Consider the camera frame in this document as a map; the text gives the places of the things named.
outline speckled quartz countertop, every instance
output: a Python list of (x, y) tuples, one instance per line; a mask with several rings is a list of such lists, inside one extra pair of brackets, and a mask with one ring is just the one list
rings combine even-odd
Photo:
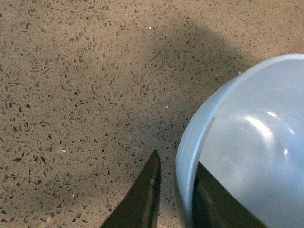
[(177, 228), (187, 123), (256, 63), (304, 52), (301, 0), (1, 0), (0, 227), (102, 224), (153, 149)]

